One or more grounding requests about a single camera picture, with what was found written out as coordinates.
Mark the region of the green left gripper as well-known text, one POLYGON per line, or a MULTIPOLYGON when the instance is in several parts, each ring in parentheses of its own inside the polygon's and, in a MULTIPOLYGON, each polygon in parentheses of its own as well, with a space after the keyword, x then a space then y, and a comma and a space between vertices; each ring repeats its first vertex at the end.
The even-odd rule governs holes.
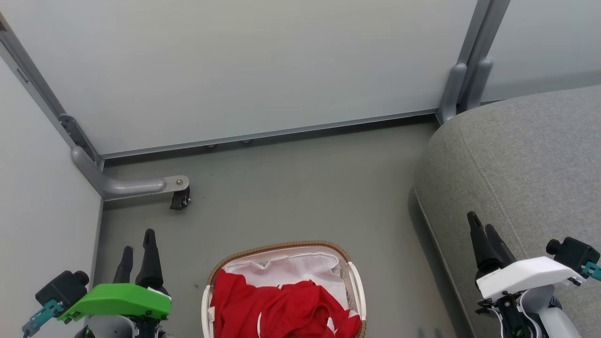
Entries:
POLYGON ((142 248, 144 254, 135 284, 129 283, 133 248, 125 246, 113 283, 94 287, 64 310, 58 321, 77 322, 86 316, 145 316, 156 320, 168 317, 171 314, 171 298, 157 291, 163 287, 164 280, 153 229, 146 229, 142 248))

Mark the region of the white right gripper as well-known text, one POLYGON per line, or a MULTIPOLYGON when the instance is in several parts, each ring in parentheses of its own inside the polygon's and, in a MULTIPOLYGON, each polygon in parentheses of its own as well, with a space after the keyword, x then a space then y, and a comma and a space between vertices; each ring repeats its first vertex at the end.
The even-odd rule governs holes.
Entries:
POLYGON ((468 212, 467 218, 478 273, 485 275, 475 282, 483 299, 498 301, 506 295, 536 287, 586 281, 573 269, 549 257, 517 261, 493 225, 484 227, 473 211, 468 212), (494 271, 494 253, 505 268, 494 271))

